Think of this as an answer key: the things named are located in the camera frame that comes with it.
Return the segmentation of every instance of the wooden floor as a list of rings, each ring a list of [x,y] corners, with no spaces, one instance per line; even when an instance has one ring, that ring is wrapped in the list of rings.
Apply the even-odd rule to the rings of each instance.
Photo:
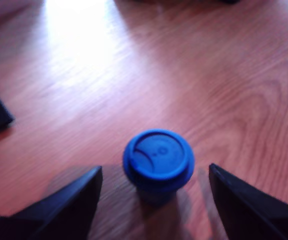
[[[288,203],[288,0],[48,0],[0,20],[0,215],[102,165],[92,240],[226,240],[216,163]],[[193,177],[161,209],[123,174],[150,128],[181,134]]]

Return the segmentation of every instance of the floor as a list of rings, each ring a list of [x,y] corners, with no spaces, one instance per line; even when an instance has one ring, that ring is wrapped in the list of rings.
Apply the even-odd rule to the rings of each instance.
[[[0,215],[92,166],[92,240],[226,240],[216,163],[288,203],[288,0],[48,0],[0,20]],[[181,134],[193,177],[161,209],[121,168],[139,132]]]

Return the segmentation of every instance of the blue bottle cap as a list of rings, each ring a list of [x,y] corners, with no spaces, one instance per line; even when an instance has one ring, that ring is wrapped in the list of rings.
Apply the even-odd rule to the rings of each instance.
[[[139,189],[152,193],[174,192],[183,187],[193,174],[194,163],[187,141],[164,129],[135,136],[123,155],[128,179]]]

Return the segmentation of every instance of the blue cap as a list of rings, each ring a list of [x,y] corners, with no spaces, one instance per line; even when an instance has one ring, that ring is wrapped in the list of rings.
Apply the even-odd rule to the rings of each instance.
[[[194,162],[188,142],[164,129],[135,136],[123,155],[128,179],[139,189],[153,193],[174,192],[183,187],[193,174]]]

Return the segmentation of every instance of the blue bottle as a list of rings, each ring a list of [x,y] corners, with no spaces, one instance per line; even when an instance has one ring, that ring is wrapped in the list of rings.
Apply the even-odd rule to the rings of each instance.
[[[147,203],[161,206],[191,178],[194,154],[188,142],[177,133],[151,129],[135,136],[126,146],[123,168]]]

